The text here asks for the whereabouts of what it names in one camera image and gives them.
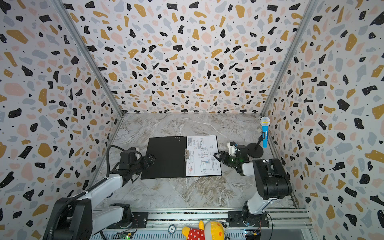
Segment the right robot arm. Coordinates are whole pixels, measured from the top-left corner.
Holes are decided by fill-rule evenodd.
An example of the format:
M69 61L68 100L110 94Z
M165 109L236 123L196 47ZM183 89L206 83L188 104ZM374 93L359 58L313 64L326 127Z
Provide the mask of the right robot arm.
M228 223L234 227L268 227L267 207L276 200L291 195L292 186L278 159L262 159L263 147L229 143L229 151L214 154L217 161L235 170L241 176L255 178L256 193L245 201L241 211L228 212Z

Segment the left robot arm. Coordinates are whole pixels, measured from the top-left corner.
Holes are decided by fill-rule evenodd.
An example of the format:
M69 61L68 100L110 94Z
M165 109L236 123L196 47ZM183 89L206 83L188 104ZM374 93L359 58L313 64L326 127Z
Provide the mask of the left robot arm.
M107 165L106 176L87 190L54 204L43 239L88 240L95 234L105 237L108 227L130 228L138 225L129 204L98 205L127 183L134 183L141 173L155 164L152 154L142 155L135 147L121 150L120 161Z

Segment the printed paper sheet with diagram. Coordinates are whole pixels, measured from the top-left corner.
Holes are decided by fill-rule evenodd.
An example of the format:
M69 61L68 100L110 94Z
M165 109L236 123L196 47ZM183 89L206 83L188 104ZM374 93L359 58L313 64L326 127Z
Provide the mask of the printed paper sheet with diagram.
M187 137L186 176L221 176L221 164L214 157L218 152L216 135Z

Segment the orange folder black inside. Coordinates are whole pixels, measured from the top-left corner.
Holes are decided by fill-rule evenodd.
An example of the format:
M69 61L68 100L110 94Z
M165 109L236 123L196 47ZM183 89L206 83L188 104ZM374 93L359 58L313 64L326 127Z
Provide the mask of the orange folder black inside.
M153 155L155 164L144 170L141 180L162 178L187 178L187 137L150 138L147 153Z

